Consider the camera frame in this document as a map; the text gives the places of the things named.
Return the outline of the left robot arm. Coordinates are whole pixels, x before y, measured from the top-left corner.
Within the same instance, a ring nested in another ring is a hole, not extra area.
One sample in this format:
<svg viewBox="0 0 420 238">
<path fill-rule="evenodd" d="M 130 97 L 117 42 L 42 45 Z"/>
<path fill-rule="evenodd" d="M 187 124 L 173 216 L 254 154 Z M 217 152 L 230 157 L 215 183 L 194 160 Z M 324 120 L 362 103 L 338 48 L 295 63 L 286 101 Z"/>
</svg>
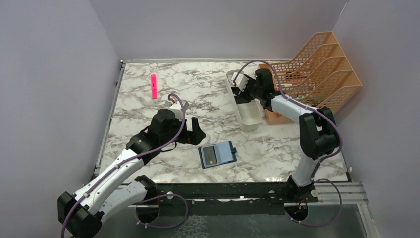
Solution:
<svg viewBox="0 0 420 238">
<path fill-rule="evenodd" d="M 92 238 L 103 222 L 128 205 L 141 201 L 151 203 L 156 196 L 156 184 L 147 176 L 139 176 L 125 189 L 119 186 L 154 157 L 167 152 L 170 144 L 198 145 L 206 137 L 197 117 L 187 128 L 185 100 L 159 109 L 150 125 L 132 136 L 125 148 L 103 172 L 76 192 L 63 192 L 57 200 L 61 237 L 70 232 L 73 238 Z"/>
</svg>

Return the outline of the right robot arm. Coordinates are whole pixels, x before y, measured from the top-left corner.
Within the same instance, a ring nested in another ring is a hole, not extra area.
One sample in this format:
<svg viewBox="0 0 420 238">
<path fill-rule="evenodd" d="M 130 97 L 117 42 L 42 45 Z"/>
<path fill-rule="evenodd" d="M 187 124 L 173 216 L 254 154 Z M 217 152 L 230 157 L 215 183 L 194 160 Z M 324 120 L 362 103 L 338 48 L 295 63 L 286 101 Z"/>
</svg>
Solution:
<svg viewBox="0 0 420 238">
<path fill-rule="evenodd" d="M 264 109 L 281 114 L 299 126 L 301 159 L 284 190 L 289 200 L 299 201 L 312 189 L 320 163 L 341 149 L 342 141 L 332 110 L 300 103 L 283 91 L 277 91 L 272 73 L 266 68 L 256 70 L 254 78 L 235 72 L 229 85 L 236 103 L 257 99 Z"/>
</svg>

